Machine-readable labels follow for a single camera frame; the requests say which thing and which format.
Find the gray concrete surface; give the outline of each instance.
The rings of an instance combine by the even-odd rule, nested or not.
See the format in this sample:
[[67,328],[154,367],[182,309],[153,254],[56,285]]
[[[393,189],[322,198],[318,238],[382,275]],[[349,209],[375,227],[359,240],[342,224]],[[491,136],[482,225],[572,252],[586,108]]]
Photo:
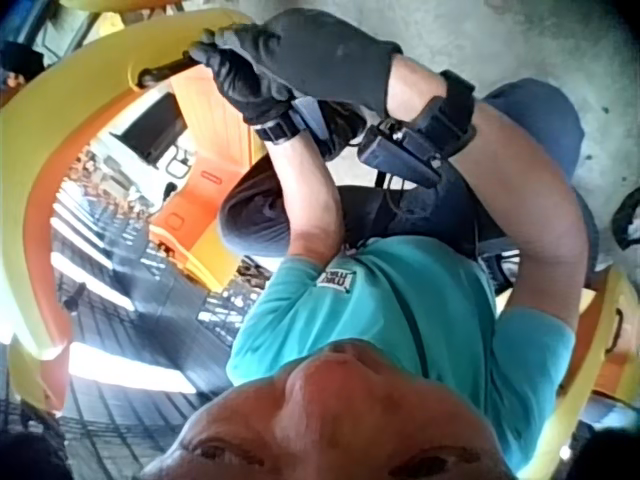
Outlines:
[[[640,184],[639,50],[608,2],[597,0],[189,0],[188,10],[224,6],[265,20],[289,7],[322,8],[399,42],[434,70],[451,68],[482,95],[522,77],[547,80],[575,103],[585,131],[574,183],[602,229],[603,261],[640,284],[640,247],[620,252],[611,215]],[[331,164],[340,183],[371,184],[353,149]]]

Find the nose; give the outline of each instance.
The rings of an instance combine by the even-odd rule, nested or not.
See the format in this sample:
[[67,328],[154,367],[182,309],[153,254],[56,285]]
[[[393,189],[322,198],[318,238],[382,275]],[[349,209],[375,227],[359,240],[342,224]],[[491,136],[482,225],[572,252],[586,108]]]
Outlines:
[[277,420],[295,448],[338,448],[373,427],[380,377],[347,353],[325,351],[300,364],[287,379]]

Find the sleeve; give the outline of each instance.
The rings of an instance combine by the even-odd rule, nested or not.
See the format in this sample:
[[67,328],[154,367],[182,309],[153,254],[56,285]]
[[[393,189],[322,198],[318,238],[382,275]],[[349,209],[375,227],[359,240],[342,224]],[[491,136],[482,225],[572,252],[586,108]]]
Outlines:
[[487,413],[515,472],[533,457],[569,367],[575,334],[530,308],[505,310],[496,324],[489,365]]
[[277,351],[286,343],[289,313],[323,269],[302,257],[287,257],[247,315],[231,349],[227,375],[234,385],[273,373]]
[[260,296],[244,325],[255,322],[267,323],[288,308],[316,284],[323,269],[302,257],[287,257],[273,275],[264,293]]

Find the teal t-shirt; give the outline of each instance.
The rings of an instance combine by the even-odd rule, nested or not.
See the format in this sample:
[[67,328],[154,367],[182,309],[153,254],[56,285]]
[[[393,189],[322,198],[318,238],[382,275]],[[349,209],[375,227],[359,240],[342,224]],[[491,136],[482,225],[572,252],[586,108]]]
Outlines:
[[507,309],[496,320],[480,266],[434,239],[374,240],[324,270],[301,258],[285,259],[247,316],[227,374],[239,385],[273,375],[332,341],[359,338],[421,375],[412,324],[428,378],[482,412],[509,466],[525,466],[553,411],[574,334],[527,308]]

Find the t-shirt logo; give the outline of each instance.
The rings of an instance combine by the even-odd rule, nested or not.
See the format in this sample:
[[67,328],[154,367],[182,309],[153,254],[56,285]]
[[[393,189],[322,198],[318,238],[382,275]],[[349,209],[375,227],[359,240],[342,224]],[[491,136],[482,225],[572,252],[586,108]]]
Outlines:
[[326,270],[320,276],[316,285],[319,287],[335,288],[341,292],[349,293],[351,291],[351,284],[353,283],[355,275],[356,272],[352,272],[351,270],[342,270],[339,268]]

